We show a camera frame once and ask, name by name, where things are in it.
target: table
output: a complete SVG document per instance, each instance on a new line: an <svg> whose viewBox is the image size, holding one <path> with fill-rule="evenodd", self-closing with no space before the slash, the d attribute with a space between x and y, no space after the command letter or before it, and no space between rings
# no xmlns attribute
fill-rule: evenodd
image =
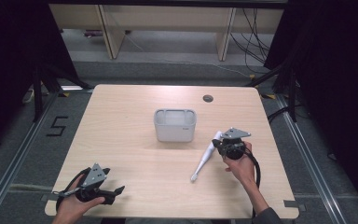
<svg viewBox="0 0 358 224"><path fill-rule="evenodd" d="M204 95L212 95L210 103ZM163 143L153 116L160 108L197 113L194 140ZM216 131L230 127L250 132L262 178L260 190L281 218L296 218L281 157L257 90L240 87L99 85L95 88L53 190L62 190L81 170L98 162L111 168L101 189L126 186L113 205L88 211L94 217L249 218L252 206L217 150L190 177ZM55 202L46 206L55 215Z"/></svg>

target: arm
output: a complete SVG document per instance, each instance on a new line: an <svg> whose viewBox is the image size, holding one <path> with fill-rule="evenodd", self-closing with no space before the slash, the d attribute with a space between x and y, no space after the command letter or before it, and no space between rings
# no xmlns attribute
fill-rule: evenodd
<svg viewBox="0 0 358 224"><path fill-rule="evenodd" d="M244 142L246 147L252 151L252 145L248 142ZM223 162L228 165L226 168L227 172L231 172L234 176L240 181L243 188L246 190L246 193L249 195L252 206L254 207L255 213L257 214L257 219L261 222L257 223L277 223L281 222L276 213L269 208L266 200L261 194L260 190L255 183L255 165L249 157L243 155L240 159L234 161L229 158L223 158Z"/></svg>
<svg viewBox="0 0 358 224"><path fill-rule="evenodd" d="M70 189L74 189L83 175L77 178ZM89 202L82 203L78 200L75 194L65 198L58 208L57 215L53 220L53 224L73 224L76 223L83 214L85 214L91 207L104 202L104 197L93 199Z"/></svg>

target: floor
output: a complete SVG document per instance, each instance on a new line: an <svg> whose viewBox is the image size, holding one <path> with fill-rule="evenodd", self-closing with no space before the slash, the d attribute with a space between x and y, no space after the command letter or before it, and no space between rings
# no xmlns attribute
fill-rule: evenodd
<svg viewBox="0 0 358 224"><path fill-rule="evenodd" d="M132 31L127 34L118 57L111 60L103 38L100 36L88 38L84 36L84 32L64 30L62 33L76 68L82 71L88 71L88 66L127 63L132 64L132 67L135 64L141 64L146 68L156 66L156 64L167 64L170 67L190 64L218 73L236 74L246 78L246 81L251 80L250 74L261 76L262 73L268 71L262 67L260 60L245 54L232 39L228 46L226 60L219 62L214 34ZM248 46L241 34L234 34L234 37L259 59L263 59L258 46ZM273 35L260 36L266 46L270 45L272 38ZM126 68L122 70L122 73L130 72ZM285 106L284 95L278 96L275 100L269 99L269 95L272 94L270 82L260 84L258 88L260 93L265 95L262 102L266 114L269 115ZM32 148L43 148L43 153L36 149L24 150L26 156L19 162L19 170L7 183L8 189L2 191L6 197L0 199L2 200L0 201L0 223L51 222L51 217L44 214L44 202L40 201L40 195L51 191L57 172L60 170L60 164L63 163L66 155L66 151L61 151L59 148L70 146L70 139L76 133L76 124L81 120L81 111L84 111L89 98L88 93L79 93L72 94L71 101L65 97L58 97L54 103L51 103L50 110L55 114L47 115L37 137L31 142ZM18 113L17 118L13 119L10 125L12 128L5 134L5 141L2 141L0 146L2 149L0 150L0 181L2 176L10 173L7 167L10 167L13 158L19 156L16 154L17 148L26 147L23 145L23 140L29 137L28 131L37 128L30 122L33 117L32 104L24 105ZM65 114L73 114L66 121L74 124L73 128L67 129L65 139L59 138L56 141L38 139L42 136L46 137L51 132L49 124L57 115ZM296 114L298 123L294 124L287 115L284 115L277 117L270 124L300 210L300 216L297 219L284 220L284 222L358 223L358 195L351 181L339 165L327 157L328 146L306 108L299 108ZM84 218L80 223L100 222L99 219ZM249 220L232 220L231 223L249 223Z"/></svg>

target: black tripod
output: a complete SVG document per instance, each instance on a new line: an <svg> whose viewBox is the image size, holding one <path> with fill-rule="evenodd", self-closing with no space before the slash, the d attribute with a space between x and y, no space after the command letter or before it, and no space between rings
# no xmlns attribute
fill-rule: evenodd
<svg viewBox="0 0 358 224"><path fill-rule="evenodd" d="M278 65L262 77L245 85L245 87L254 87L276 75L277 79L273 84L274 92L289 90L288 106L281 111L288 111L293 122L296 122L295 102L296 102L296 73L300 71L301 64L307 59L307 55L312 47L314 37L319 27L322 25L324 13L327 11L326 1L317 1L311 9L310 15L302 25L292 49L282 64Z"/></svg>

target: gray carpet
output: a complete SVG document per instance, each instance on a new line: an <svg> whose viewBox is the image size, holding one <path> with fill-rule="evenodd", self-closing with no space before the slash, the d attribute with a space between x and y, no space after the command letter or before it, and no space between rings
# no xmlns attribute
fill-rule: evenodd
<svg viewBox="0 0 358 224"><path fill-rule="evenodd" d="M245 76L212 65L199 64L75 63L75 66L80 78L91 85L111 83L242 86L250 81L247 77L250 74L260 76L245 66L224 67L240 71ZM267 71L262 67L251 69L258 72ZM71 84L66 80L60 80L60 82L63 85ZM260 93L272 93L270 88L272 83L273 78L262 83L258 87ZM51 222L52 218L44 213L45 203L40 201L40 197L49 192L55 183L89 98L90 93L71 93L68 97L56 99L11 189L0 206L0 223ZM267 115L279 109L276 100L262 99L262 103ZM33 104L25 105L13 118L1 138L0 177L31 126L33 109ZM299 107L296 113L297 124L327 184L337 197L344 217L348 223L358 223L358 195L351 181L336 161L327 158L328 146L306 108ZM59 132L57 129L50 128L57 116L68 117L59 119L57 122L58 125L64 125L66 128L62 136L47 136ZM271 129L296 200L305 208L300 212L295 223L332 223L282 115L272 121ZM80 223L100 222L100 218L85 217ZM237 220L237 223L249 223L249 220Z"/></svg>

